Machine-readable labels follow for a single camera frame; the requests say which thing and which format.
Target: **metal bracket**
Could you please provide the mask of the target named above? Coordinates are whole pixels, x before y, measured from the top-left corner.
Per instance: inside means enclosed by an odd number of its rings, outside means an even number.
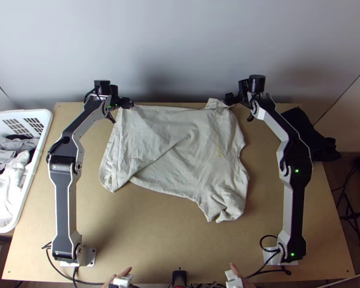
[[[77,254],[77,263],[68,263],[64,261],[60,261],[61,267],[78,267],[78,266],[87,266],[92,267],[95,265],[96,259],[96,249],[95,248],[87,248],[81,247],[78,250]]]
[[[277,246],[274,246],[274,247],[264,247],[264,249],[267,249],[267,250],[277,250],[277,249],[280,249],[281,251],[281,247],[280,245],[277,245]],[[273,254],[275,254],[276,252],[267,252],[265,250],[263,250],[263,257],[264,257],[264,263],[266,261],[268,261],[269,258],[272,257]],[[283,261],[283,253],[280,252],[278,253],[275,257],[273,257],[267,265],[274,265],[274,266],[295,266],[298,264],[298,261],[292,261],[290,263],[288,262],[282,262]]]

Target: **white t-shirt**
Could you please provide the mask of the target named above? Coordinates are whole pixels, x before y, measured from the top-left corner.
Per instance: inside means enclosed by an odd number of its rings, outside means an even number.
[[[195,201],[208,222],[235,220],[248,187],[244,146],[236,117],[217,99],[201,110],[135,105],[117,114],[100,182],[115,192],[131,181]]]

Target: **yellow print on shirt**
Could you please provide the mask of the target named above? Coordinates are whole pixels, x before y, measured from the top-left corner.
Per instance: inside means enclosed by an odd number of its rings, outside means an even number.
[[[219,155],[217,155],[216,158],[224,157],[224,155],[222,154],[222,151],[221,151],[222,148],[219,145],[217,147],[218,147],[218,149],[216,150],[216,152],[218,152]]]

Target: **finger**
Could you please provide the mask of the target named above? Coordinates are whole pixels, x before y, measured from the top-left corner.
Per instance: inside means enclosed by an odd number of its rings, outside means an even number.
[[[120,274],[118,274],[117,277],[120,278],[120,277],[127,276],[131,270],[132,270],[132,267],[128,267],[128,268],[125,269],[123,272],[121,272]]]
[[[237,277],[244,278],[243,274],[240,273],[240,271],[237,268],[236,264],[231,262],[231,263],[229,263],[229,266],[231,266],[231,270],[232,270],[233,274],[235,274]]]
[[[112,275],[107,281],[104,282],[103,286],[101,288],[108,288],[113,279],[115,279],[116,274]]]

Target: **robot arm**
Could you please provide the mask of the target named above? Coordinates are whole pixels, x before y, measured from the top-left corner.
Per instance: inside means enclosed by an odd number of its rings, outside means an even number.
[[[56,236],[52,255],[64,266],[92,266],[95,249],[82,245],[76,230],[76,183],[81,176],[84,148],[80,138],[100,119],[110,119],[111,111],[133,107],[128,98],[118,97],[118,87],[110,81],[95,80],[95,88],[85,97],[84,111],[63,131],[47,155],[49,177],[55,186]]]
[[[277,111],[271,96],[264,94],[265,76],[251,75],[239,81],[239,93],[226,94],[225,104],[241,103],[251,110],[248,121],[263,120],[280,139],[276,151],[279,177],[284,184],[283,229],[277,236],[275,247],[265,247],[264,261],[275,251],[279,255],[269,265],[287,265],[302,259],[306,242],[302,235],[305,187],[311,180],[312,161],[308,146],[299,133]]]

